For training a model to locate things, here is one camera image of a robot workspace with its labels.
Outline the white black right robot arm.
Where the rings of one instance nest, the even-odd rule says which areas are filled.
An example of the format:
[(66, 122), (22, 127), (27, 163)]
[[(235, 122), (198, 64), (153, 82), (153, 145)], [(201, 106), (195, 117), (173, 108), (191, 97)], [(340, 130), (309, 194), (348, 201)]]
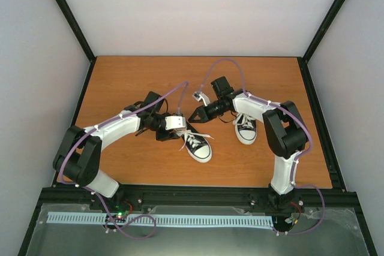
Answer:
[(203, 103), (195, 109), (188, 121), (207, 123), (226, 112), (234, 112), (264, 125), (268, 146), (274, 154), (274, 174), (270, 183), (278, 195), (293, 191), (296, 171), (301, 156), (309, 153), (313, 145), (295, 103), (276, 103), (251, 94), (245, 88), (235, 90), (223, 76), (211, 82), (217, 100), (211, 102), (202, 90), (193, 98)]

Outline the black canvas sneaker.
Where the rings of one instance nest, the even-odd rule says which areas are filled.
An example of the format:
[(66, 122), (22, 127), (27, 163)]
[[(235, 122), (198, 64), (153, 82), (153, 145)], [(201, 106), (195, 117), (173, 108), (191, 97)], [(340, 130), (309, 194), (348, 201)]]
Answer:
[(257, 128), (256, 130), (242, 130), (238, 131), (235, 127), (235, 134), (238, 140), (245, 145), (251, 145), (256, 141), (257, 138)]
[(177, 130), (176, 134), (182, 138), (188, 154), (200, 163), (207, 163), (212, 158), (212, 148), (208, 142), (212, 138), (209, 134), (198, 132), (189, 122), (185, 128)]

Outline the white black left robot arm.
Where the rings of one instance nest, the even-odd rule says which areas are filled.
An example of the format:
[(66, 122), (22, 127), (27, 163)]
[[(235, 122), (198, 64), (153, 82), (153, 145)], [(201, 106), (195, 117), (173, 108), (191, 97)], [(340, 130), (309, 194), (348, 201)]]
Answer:
[(185, 128), (187, 121), (180, 113), (160, 113), (166, 102), (165, 98), (150, 91), (144, 101), (126, 107), (98, 125), (69, 127), (53, 160), (59, 178), (65, 176), (71, 183), (99, 193), (111, 209), (121, 208), (125, 195), (118, 190), (120, 183), (100, 170), (101, 153), (117, 140), (147, 130), (155, 132), (157, 141), (178, 139), (176, 132)]

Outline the white shoelace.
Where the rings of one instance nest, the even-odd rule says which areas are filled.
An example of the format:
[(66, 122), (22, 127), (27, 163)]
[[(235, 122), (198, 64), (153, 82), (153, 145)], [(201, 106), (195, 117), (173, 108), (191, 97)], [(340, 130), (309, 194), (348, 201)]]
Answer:
[(256, 130), (256, 120), (249, 115), (238, 113), (233, 121), (234, 126), (238, 131), (242, 130)]

